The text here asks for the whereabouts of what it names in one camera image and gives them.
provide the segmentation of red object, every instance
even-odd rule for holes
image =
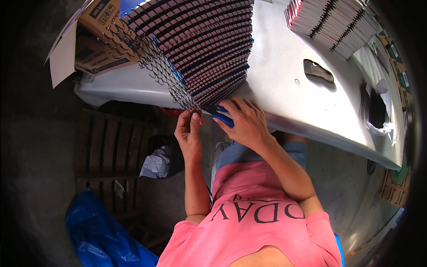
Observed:
[[[172,118],[178,118],[179,115],[182,112],[184,112],[184,110],[180,110],[180,109],[168,109],[168,108],[161,108],[161,107],[159,107],[159,109],[163,111],[166,115]]]

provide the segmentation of stack of notebooks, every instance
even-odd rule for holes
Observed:
[[[322,21],[326,8],[333,0],[291,0],[285,9],[288,27],[295,32],[311,35]]]
[[[344,60],[365,45],[378,29],[377,22],[356,0],[291,0],[285,15],[292,31],[310,36]]]
[[[312,33],[313,40],[332,48],[361,11],[354,0],[333,0],[320,27]]]
[[[356,20],[345,32],[341,40],[332,47],[332,50],[347,60],[354,52],[366,44],[378,31],[378,24],[366,12],[362,12],[359,20]]]
[[[199,105],[211,106],[240,87],[249,68],[254,0],[151,0],[123,16],[176,71]]]

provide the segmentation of stack of paper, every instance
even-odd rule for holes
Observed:
[[[291,0],[284,13],[292,31],[311,35],[333,0]]]
[[[358,51],[378,30],[378,24],[367,13],[363,12],[352,28],[345,33],[341,41],[333,47],[333,51],[347,60]]]
[[[309,35],[345,60],[378,29],[357,0],[291,0],[284,13],[292,31]]]

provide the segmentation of hand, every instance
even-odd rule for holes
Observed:
[[[216,118],[213,120],[228,134],[230,139],[257,153],[263,146],[276,141],[267,129],[264,111],[256,103],[233,97],[232,100],[223,100],[219,104],[230,113],[234,127],[230,127]]]
[[[178,117],[175,129],[175,137],[184,156],[184,161],[200,161],[202,157],[202,143],[199,137],[199,127],[205,120],[198,113],[184,111]]]

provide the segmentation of crumpled paper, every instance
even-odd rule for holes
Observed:
[[[380,94],[381,98],[386,105],[387,118],[381,129],[376,128],[369,121],[365,121],[366,128],[371,130],[375,135],[388,136],[392,146],[396,143],[396,125],[391,122],[390,118],[392,117],[392,97],[390,95],[389,87],[385,79],[381,79],[375,88],[375,90]],[[366,85],[366,91],[369,96],[371,96],[371,86]]]
[[[139,177],[146,176],[150,178],[165,178],[169,171],[170,160],[165,157],[166,147],[162,146],[160,149],[156,149],[152,155],[145,158],[144,164],[142,165]]]

